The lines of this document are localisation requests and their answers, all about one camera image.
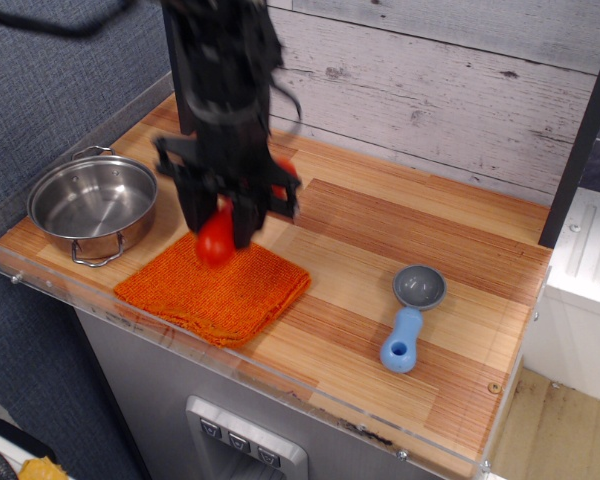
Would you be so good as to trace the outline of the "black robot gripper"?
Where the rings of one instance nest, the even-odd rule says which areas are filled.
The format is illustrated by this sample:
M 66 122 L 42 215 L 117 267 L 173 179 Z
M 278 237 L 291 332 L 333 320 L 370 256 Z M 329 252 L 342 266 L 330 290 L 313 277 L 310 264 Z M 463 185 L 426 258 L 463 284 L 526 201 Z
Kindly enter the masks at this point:
M 297 215 L 300 180 L 273 160 L 269 131 L 259 120 L 213 125 L 200 120 L 192 136 L 154 139 L 157 169 L 176 185 L 188 228 L 198 233 L 216 212 L 218 199 L 233 203 L 236 249 L 247 248 L 268 213 Z

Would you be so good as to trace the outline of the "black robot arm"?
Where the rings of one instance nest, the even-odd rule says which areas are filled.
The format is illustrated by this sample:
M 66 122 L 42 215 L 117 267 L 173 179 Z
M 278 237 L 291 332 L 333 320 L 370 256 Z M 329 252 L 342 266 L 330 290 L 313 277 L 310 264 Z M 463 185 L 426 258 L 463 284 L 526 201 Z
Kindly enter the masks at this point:
M 282 46 L 264 1 L 162 4 L 182 137 L 154 142 L 198 233 L 220 197 L 233 205 L 233 240 L 250 245 L 268 213 L 291 218 L 299 180 L 272 158 L 270 91 Z

